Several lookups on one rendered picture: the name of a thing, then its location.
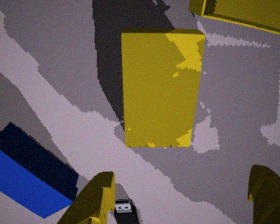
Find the black usb flash drive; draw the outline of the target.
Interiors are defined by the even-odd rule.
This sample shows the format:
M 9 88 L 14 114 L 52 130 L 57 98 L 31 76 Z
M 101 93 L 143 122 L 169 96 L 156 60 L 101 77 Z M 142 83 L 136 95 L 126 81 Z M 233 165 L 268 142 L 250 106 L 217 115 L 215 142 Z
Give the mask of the black usb flash drive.
M 117 224 L 139 224 L 136 206 L 130 199 L 115 200 L 114 216 Z

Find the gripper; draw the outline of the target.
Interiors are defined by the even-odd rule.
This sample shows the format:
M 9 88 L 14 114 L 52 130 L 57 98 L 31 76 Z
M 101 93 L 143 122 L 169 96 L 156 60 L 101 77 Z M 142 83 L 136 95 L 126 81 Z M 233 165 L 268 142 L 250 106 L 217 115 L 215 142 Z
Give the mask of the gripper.
M 248 201 L 253 202 L 253 224 L 280 224 L 280 177 L 270 168 L 253 165 Z M 107 224 L 115 209 L 115 175 L 100 172 L 78 194 L 57 224 Z

